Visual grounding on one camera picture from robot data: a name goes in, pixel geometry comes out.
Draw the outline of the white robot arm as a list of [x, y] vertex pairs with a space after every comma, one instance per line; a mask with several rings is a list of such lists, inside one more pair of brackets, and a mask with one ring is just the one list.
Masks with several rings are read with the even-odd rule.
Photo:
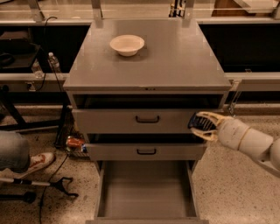
[[265, 171], [280, 177], [280, 140], [249, 127], [232, 116], [213, 112], [194, 113], [188, 123], [191, 132], [207, 141], [219, 141], [223, 146], [239, 151]]

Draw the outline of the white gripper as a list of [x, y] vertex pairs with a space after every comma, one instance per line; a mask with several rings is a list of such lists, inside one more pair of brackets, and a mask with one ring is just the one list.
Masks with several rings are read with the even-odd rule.
[[200, 111], [196, 114], [202, 124], [214, 124], [218, 130], [192, 129], [192, 133], [207, 141], [219, 140], [222, 145], [232, 150], [239, 150], [243, 136], [249, 130], [249, 126], [238, 119], [229, 119], [229, 116], [220, 115], [214, 112]]

